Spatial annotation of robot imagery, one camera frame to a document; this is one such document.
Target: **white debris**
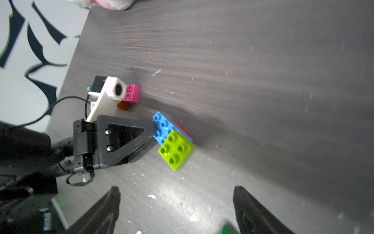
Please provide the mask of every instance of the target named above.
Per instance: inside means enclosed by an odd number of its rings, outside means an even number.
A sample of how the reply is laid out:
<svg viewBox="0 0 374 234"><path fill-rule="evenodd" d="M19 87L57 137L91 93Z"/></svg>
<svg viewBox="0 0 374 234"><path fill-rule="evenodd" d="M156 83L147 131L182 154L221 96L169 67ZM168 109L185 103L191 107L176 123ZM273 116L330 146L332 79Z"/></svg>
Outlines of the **white debris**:
<svg viewBox="0 0 374 234"><path fill-rule="evenodd" d="M196 215L192 215L192 216L190 217L190 222L197 222L197 221L199 221L199 218L196 217Z"/></svg>
<svg viewBox="0 0 374 234"><path fill-rule="evenodd" d="M160 71L162 71L161 69L159 69L158 71L156 71L154 74L152 74L152 76L155 76L157 75L158 73L160 73Z"/></svg>

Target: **black and white pattern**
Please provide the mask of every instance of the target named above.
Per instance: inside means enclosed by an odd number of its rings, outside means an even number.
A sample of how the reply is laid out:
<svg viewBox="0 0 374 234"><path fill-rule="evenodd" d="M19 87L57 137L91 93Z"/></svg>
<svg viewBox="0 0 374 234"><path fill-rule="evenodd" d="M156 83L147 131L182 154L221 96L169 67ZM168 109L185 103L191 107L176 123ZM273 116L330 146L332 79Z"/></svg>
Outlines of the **black and white pattern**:
<svg viewBox="0 0 374 234"><path fill-rule="evenodd" d="M87 14L66 0L0 3L0 120L29 122L56 101Z"/></svg>

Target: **green object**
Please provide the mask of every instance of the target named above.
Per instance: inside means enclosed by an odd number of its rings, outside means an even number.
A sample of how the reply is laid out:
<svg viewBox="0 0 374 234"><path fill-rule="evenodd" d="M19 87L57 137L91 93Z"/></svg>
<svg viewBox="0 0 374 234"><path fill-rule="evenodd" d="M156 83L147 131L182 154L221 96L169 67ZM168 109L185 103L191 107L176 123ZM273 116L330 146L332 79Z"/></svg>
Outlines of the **green object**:
<svg viewBox="0 0 374 234"><path fill-rule="evenodd" d="M230 234L230 232L229 232L229 230L226 228L226 226L224 226L224 227L222 228L221 234Z"/></svg>
<svg viewBox="0 0 374 234"><path fill-rule="evenodd" d="M176 171L186 164L195 150L196 147L181 133L171 131L166 141L159 148L159 153L169 166Z"/></svg>

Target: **gray wooden table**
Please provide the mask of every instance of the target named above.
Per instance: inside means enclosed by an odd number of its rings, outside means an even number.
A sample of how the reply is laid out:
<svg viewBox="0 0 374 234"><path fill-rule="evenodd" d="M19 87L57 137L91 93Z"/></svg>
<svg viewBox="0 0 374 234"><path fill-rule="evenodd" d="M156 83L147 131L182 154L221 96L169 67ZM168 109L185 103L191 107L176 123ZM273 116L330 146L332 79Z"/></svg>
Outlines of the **gray wooden table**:
<svg viewBox="0 0 374 234"><path fill-rule="evenodd" d="M67 221L116 185L115 233L215 234L236 226L232 195L242 185L297 234L373 233L372 12L369 0L93 7L60 97L85 97L95 75L119 77L142 97L116 116L164 112L191 133L197 152L178 172L155 146L136 163L97 171L84 188L59 178ZM83 106L56 106L53 141L72 135Z"/></svg>

